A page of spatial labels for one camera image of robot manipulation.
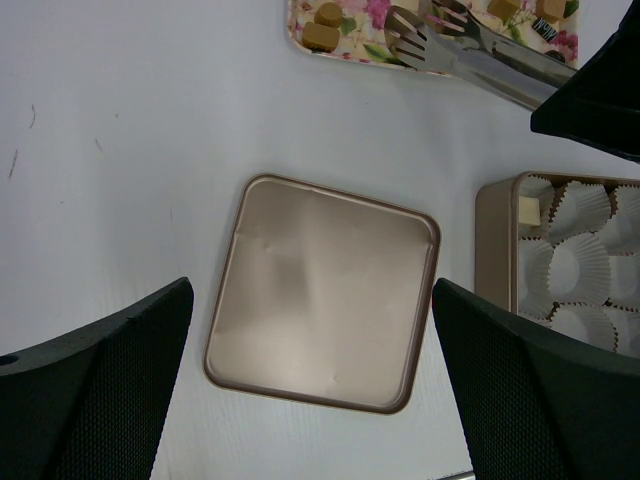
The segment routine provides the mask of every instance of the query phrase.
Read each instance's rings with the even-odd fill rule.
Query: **metal tray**
[[[391,414],[409,401],[440,230],[274,175],[245,188],[205,352],[216,385]]]
[[[518,191],[529,175],[549,179],[558,188],[572,180],[600,183],[607,191],[640,180],[547,172],[525,172],[480,189],[476,197],[475,293],[518,313]]]
[[[396,69],[411,69],[397,60],[387,49],[384,38],[384,18],[391,5],[398,5],[407,10],[421,14],[419,0],[337,0],[343,7],[344,22],[340,27],[340,43],[331,53],[312,52],[302,45],[302,30],[305,23],[312,22],[317,9],[329,0],[288,0],[287,29],[289,37],[302,51],[327,58],[357,62],[360,64],[376,65]],[[487,12],[491,0],[465,0],[473,14],[484,25],[511,38],[518,43],[533,48],[540,53],[549,51],[560,52],[566,58],[567,64],[577,67],[578,63],[578,26],[580,11],[578,0],[569,0],[572,4],[572,14],[553,25],[558,30],[558,38],[548,43],[532,28],[536,20],[535,2],[525,1],[519,10],[506,23]],[[431,12],[436,17],[445,17],[440,9]]]

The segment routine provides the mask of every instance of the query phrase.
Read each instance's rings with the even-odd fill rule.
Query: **white cupcake liner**
[[[617,308],[605,308],[604,313],[618,334],[616,352],[640,358],[640,313],[629,313]]]
[[[556,246],[549,273],[555,302],[603,305],[610,284],[609,255],[595,235],[583,233]]]
[[[640,255],[609,257],[611,286],[609,301],[612,305],[640,310]]]
[[[561,305],[551,316],[551,330],[611,352],[616,349],[616,329],[601,308]]]
[[[623,185],[611,193],[614,214],[631,215],[640,218],[640,188]]]
[[[518,242],[518,311],[544,319],[553,308],[549,268],[553,248],[544,240]]]
[[[640,188],[616,188],[611,203],[613,215],[598,238],[611,255],[640,251]]]
[[[640,221],[627,215],[615,214],[596,236],[611,255],[640,251]]]
[[[551,210],[549,240],[557,243],[602,228],[611,217],[611,202],[603,185],[573,181],[556,192]]]
[[[551,182],[546,178],[532,175],[522,180],[518,195],[521,197],[537,198],[540,202],[540,226],[519,225],[518,236],[520,238],[545,237],[549,231],[551,204],[555,196],[553,185],[551,185]]]

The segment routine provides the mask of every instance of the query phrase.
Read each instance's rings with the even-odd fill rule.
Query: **white table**
[[[0,354],[186,275],[196,302],[154,479],[468,470],[431,322],[413,398],[395,416],[207,381],[202,357],[242,185],[275,172],[428,212],[442,228],[438,275],[471,288],[482,185],[530,169],[638,178],[640,168],[530,133],[526,111],[457,80],[305,55],[285,32],[285,3],[4,2]],[[629,4],[583,0],[585,56]]]

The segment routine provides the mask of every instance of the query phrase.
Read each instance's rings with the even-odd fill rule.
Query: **square baking pan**
[[[252,179],[220,282],[207,377],[398,412],[411,395],[439,244],[423,213],[275,175]]]
[[[518,313],[518,192],[530,175],[548,179],[554,188],[572,180],[599,183],[607,192],[640,180],[548,172],[525,172],[480,189],[476,196],[475,293],[495,305]]]

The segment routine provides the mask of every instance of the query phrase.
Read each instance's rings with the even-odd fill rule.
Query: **metal tongs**
[[[536,110],[576,72],[571,67],[509,40],[482,25],[457,0],[445,3],[448,22],[443,35],[426,19],[392,6],[385,22],[391,53],[417,70],[450,73],[529,110]]]

